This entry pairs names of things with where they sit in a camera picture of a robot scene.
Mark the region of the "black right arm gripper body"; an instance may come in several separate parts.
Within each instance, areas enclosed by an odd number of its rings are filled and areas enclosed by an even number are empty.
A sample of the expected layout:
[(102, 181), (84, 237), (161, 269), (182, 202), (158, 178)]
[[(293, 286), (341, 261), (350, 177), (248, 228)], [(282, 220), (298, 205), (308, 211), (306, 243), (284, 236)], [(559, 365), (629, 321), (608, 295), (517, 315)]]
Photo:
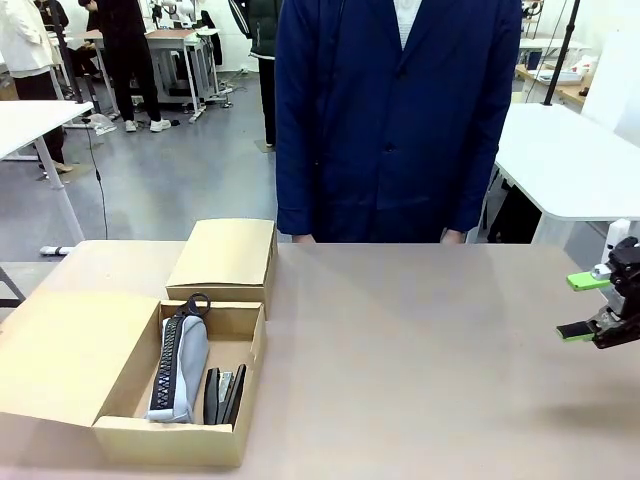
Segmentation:
[(639, 239), (628, 236), (608, 254), (608, 261), (593, 270), (598, 280), (608, 279), (607, 305), (595, 316), (593, 343), (607, 349), (639, 340)]

